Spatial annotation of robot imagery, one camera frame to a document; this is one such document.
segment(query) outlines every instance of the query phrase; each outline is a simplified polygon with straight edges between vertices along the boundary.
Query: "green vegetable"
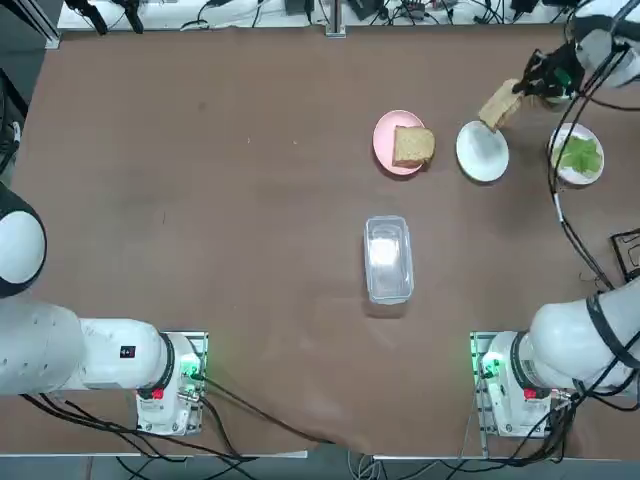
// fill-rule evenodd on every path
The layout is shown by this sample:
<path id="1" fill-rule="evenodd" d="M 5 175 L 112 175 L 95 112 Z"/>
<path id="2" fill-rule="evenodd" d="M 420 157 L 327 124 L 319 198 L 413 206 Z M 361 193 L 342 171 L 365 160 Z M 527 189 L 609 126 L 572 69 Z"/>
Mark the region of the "green vegetable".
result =
<path id="1" fill-rule="evenodd" d="M 553 165 L 558 163 L 558 156 L 562 146 L 553 151 Z M 573 168 L 576 172 L 587 177 L 593 177 L 600 171 L 602 157 L 598 153 L 598 144 L 592 138 L 584 140 L 571 136 L 560 159 L 560 168 Z"/>

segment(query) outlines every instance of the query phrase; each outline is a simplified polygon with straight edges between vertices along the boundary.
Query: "white bowl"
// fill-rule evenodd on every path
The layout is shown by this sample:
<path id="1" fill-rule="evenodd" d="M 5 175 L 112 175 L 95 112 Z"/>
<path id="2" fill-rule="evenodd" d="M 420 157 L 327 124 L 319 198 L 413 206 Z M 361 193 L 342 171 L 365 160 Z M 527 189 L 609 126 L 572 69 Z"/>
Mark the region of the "white bowl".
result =
<path id="1" fill-rule="evenodd" d="M 456 155 L 462 170 L 478 182 L 499 179 L 509 165 L 509 146 L 502 133 L 493 133 L 478 120 L 458 133 Z"/>
<path id="2" fill-rule="evenodd" d="M 571 129 L 570 123 L 565 123 L 562 125 L 562 127 L 560 127 L 560 133 L 558 133 L 558 138 L 556 138 L 556 143 L 554 144 L 553 149 L 562 148 L 562 144 L 567 138 L 567 135 L 569 134 L 570 129 Z M 556 130 L 554 130 L 553 133 L 551 134 L 551 138 L 549 139 L 548 145 L 551 145 L 551 142 L 553 141 L 553 136 L 555 134 L 556 134 Z M 600 170 L 598 170 L 598 173 L 596 173 L 595 175 L 591 177 L 587 177 L 586 175 L 576 172 L 571 167 L 560 167 L 558 169 L 558 176 L 563 181 L 571 185 L 576 185 L 580 187 L 591 185 L 592 183 L 594 183 L 596 180 L 600 178 L 600 176 L 602 175 L 602 171 L 604 170 L 604 151 L 602 150 L 602 145 L 600 144 L 600 140 L 598 140 L 598 137 L 596 137 L 591 130 L 589 130 L 586 127 L 583 127 L 579 123 L 576 124 L 575 128 L 573 129 L 573 132 L 571 132 L 571 136 L 578 137 L 583 140 L 593 139 L 596 141 L 596 151 L 600 154 L 600 158 L 602 159 L 600 163 Z"/>

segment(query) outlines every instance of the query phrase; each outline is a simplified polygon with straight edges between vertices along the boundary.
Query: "bread slice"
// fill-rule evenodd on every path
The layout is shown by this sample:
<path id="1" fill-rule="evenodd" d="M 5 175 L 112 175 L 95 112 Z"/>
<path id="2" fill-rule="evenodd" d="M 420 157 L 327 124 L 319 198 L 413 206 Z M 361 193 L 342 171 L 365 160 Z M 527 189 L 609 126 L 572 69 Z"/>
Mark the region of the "bread slice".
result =
<path id="1" fill-rule="evenodd" d="M 513 93 L 513 87 L 519 80 L 510 79 L 496 90 L 493 96 L 478 112 L 478 118 L 496 133 L 522 105 L 523 92 Z"/>
<path id="2" fill-rule="evenodd" d="M 393 146 L 393 166 L 417 168 L 433 157 L 436 139 L 423 127 L 396 127 Z"/>

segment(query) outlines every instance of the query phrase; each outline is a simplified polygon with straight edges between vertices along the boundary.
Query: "table surface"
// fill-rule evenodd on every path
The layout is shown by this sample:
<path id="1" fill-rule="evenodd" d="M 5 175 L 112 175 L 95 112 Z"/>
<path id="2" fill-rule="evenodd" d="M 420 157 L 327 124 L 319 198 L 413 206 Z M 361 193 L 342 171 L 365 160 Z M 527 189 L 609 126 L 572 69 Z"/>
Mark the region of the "table surface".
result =
<path id="1" fill-rule="evenodd" d="M 528 108 L 504 129 L 510 165 L 481 187 L 456 135 L 558 28 L 459 27 L 69 36 L 35 92 L 14 188 L 44 219 L 32 289 L 80 316 L 210 333 L 211 374 L 281 419 L 389 455 L 456 456 L 470 413 L 471 331 L 527 328 L 544 303 L 594 291 L 549 200 L 544 145 L 558 115 Z M 633 103 L 637 90 L 605 96 Z M 371 135 L 388 110 L 431 128 L 426 172 L 387 177 Z M 640 226 L 640 117 L 590 107 L 606 155 L 598 183 L 564 200 L 617 282 L 607 237 Z M 411 231 L 405 308 L 367 302 L 362 234 L 374 215 Z M 73 398 L 131 424 L 125 392 Z M 309 445 L 211 397 L 245 452 Z M 119 439 L 0 402 L 5 453 L 121 452 Z M 194 440 L 219 447 L 210 420 Z M 638 416 L 578 415 L 569 454 L 640 458 Z M 479 455 L 475 415 L 466 455 Z M 507 454 L 511 441 L 491 442 Z M 173 448 L 168 451 L 178 452 Z"/>

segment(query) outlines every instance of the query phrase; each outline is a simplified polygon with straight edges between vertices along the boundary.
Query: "clear plastic box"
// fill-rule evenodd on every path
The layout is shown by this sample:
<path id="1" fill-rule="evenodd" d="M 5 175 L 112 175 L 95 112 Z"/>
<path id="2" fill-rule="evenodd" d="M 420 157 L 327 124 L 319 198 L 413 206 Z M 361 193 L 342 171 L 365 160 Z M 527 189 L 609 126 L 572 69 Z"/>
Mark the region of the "clear plastic box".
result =
<path id="1" fill-rule="evenodd" d="M 394 305 L 413 292 L 409 228 L 398 216 L 371 217 L 364 228 L 364 267 L 369 299 Z"/>

